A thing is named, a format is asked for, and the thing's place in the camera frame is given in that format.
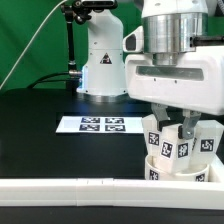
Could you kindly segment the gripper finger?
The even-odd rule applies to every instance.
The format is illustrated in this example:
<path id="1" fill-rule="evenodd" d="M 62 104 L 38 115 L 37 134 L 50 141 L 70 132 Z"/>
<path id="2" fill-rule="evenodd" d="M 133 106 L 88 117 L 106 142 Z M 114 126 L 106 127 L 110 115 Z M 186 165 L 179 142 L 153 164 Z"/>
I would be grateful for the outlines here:
<path id="1" fill-rule="evenodd" d="M 167 114 L 167 106 L 158 103 L 151 104 L 152 112 L 157 121 L 157 129 L 162 131 L 165 126 L 169 126 L 173 124 L 173 121 Z"/>
<path id="2" fill-rule="evenodd" d="M 183 124 L 178 127 L 178 138 L 185 140 L 193 139 L 195 126 L 201 117 L 201 113 L 198 111 L 184 109 L 183 117 Z"/>

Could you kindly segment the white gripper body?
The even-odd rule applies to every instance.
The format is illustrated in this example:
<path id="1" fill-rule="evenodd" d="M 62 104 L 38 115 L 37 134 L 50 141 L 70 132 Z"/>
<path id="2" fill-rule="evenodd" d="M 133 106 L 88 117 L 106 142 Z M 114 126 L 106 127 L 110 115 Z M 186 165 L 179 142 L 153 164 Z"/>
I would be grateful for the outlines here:
<path id="1" fill-rule="evenodd" d="M 224 114 L 224 56 L 186 53 L 176 66 L 153 65 L 144 54 L 125 61 L 133 99 L 212 115 Z"/>

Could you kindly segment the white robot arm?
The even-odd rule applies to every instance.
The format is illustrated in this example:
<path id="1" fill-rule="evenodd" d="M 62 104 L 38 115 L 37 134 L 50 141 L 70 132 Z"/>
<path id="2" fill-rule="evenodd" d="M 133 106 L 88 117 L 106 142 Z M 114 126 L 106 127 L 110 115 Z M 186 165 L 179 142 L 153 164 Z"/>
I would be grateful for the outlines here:
<path id="1" fill-rule="evenodd" d="M 81 0 L 90 22 L 78 91 L 146 101 L 158 124 L 168 121 L 169 107 L 181 108 L 185 139 L 203 113 L 223 115 L 224 42 L 207 35 L 217 0 L 136 0 L 141 25 L 128 35 L 111 13 L 114 2 Z"/>

